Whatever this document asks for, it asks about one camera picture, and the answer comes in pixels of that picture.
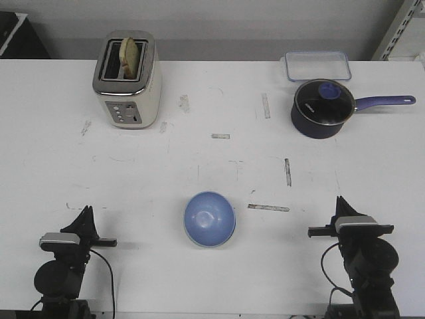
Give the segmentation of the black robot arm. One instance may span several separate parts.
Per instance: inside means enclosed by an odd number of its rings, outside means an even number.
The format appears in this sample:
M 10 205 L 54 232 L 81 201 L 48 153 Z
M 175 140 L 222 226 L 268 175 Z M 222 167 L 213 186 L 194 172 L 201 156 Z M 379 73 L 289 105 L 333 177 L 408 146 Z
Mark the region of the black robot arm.
M 71 224 L 56 233 L 45 233 L 39 247 L 52 252 L 54 259 L 43 264 L 35 274 L 34 286 L 42 294 L 35 306 L 42 309 L 30 315 L 37 318 L 95 318 L 87 300 L 79 298 L 86 266 L 92 254 L 101 258 L 109 269 L 112 316 L 116 315 L 114 275 L 110 263 L 95 248 L 116 247 L 116 239 L 101 238 L 96 230 L 93 208 L 85 206 Z
M 325 318 L 400 318 L 392 294 L 392 271 L 398 266 L 395 248 L 382 239 L 394 225 L 381 225 L 370 215 L 354 210 L 343 196 L 336 198 L 335 214 L 324 227 L 310 227 L 308 237 L 335 237 L 320 260 L 321 271 L 332 285 Z M 351 290 L 334 283 L 326 273 L 324 258 L 337 247 Z

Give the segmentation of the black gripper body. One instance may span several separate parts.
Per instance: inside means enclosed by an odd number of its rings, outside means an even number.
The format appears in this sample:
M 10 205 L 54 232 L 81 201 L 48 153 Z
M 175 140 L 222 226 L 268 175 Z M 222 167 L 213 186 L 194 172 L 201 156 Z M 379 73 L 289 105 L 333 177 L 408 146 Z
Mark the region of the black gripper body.
M 381 239 L 382 235 L 391 234 L 393 225 L 380 224 L 366 227 L 347 227 L 341 234 L 335 230 L 335 216 L 324 227 L 310 227 L 308 237 L 336 237 L 338 238 L 341 254 L 346 262 L 350 263 L 360 252 L 363 258 L 370 263 L 393 263 L 394 247 Z
M 64 256 L 68 256 L 74 263 L 87 263 L 90 260 L 90 250 L 93 247 L 106 248 L 117 246 L 117 239 L 101 238 L 96 230 L 89 230 L 87 233 L 78 234 L 75 231 L 61 229 L 60 234 L 68 239 L 61 253 Z

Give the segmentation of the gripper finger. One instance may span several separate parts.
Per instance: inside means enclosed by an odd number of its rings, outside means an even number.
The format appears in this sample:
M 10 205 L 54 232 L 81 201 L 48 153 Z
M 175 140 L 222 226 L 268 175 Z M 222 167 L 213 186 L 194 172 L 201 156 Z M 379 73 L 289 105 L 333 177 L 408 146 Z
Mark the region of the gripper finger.
M 365 214 L 357 212 L 350 204 L 342 198 L 342 214 L 344 217 L 360 217 L 365 216 Z
M 88 210 L 88 206 L 86 205 L 80 214 L 66 227 L 66 232 L 81 232 L 85 225 L 86 213 Z
M 86 233 L 90 238 L 97 238 L 98 233 L 94 222 L 94 212 L 92 206 L 87 206 L 86 212 Z
M 335 219 L 345 216 L 344 209 L 344 198 L 343 196 L 337 196 L 336 206 L 335 206 Z

